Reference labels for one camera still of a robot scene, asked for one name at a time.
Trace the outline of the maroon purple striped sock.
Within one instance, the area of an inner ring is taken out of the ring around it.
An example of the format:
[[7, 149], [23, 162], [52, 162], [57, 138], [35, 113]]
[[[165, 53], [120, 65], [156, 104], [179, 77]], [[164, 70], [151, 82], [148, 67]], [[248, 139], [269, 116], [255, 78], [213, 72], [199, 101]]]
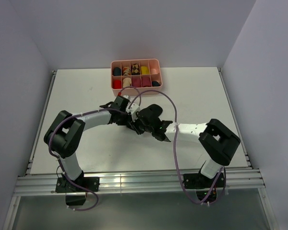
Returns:
[[151, 87], [151, 79], [149, 76], [142, 76], [142, 87]]

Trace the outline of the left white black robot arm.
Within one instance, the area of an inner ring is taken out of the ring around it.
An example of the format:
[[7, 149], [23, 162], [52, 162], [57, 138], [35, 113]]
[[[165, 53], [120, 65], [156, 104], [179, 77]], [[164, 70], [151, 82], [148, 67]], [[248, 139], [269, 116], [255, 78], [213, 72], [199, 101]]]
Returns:
[[60, 111], [44, 136], [50, 155], [55, 157], [62, 170], [62, 178], [72, 191], [89, 191], [90, 184], [84, 178], [76, 151], [83, 132], [101, 125], [125, 125], [129, 96], [117, 96], [113, 102], [97, 110], [72, 114]]

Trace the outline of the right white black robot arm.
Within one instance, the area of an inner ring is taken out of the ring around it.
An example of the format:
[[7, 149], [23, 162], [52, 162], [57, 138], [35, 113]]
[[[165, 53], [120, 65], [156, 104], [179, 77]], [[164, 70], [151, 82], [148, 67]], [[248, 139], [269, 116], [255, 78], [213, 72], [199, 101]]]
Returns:
[[156, 140], [164, 142], [187, 141], [199, 143], [210, 159], [200, 169], [199, 184], [208, 187], [221, 167], [228, 166], [240, 145], [240, 138], [218, 119], [201, 124], [178, 124], [160, 120], [163, 109], [152, 104], [141, 109], [132, 103], [126, 108], [131, 116], [129, 125], [138, 135], [150, 133]]

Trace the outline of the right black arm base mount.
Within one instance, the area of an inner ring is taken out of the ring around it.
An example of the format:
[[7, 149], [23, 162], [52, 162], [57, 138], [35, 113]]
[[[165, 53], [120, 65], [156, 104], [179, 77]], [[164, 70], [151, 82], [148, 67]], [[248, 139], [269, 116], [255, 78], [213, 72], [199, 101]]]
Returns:
[[209, 196], [204, 201], [205, 203], [212, 203], [218, 198], [217, 189], [222, 188], [222, 193], [225, 190], [227, 180], [226, 173], [222, 172], [218, 177], [216, 175], [213, 179], [209, 179], [200, 173], [185, 173], [183, 174], [183, 185], [185, 189], [195, 189], [196, 196], [201, 201], [207, 196], [215, 179], [217, 179], [217, 181]]

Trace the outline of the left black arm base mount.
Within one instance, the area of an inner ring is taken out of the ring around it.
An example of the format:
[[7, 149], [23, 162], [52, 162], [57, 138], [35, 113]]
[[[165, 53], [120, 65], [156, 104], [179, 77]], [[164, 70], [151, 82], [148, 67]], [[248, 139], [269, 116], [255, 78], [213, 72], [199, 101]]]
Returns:
[[[65, 204], [68, 208], [76, 211], [86, 211], [96, 207], [99, 202], [99, 197], [96, 194], [99, 190], [99, 182], [99, 177], [83, 177], [72, 183], [65, 177], [59, 177], [55, 193], [65, 194]], [[89, 193], [95, 196], [95, 203], [91, 207], [81, 208], [85, 204]]]

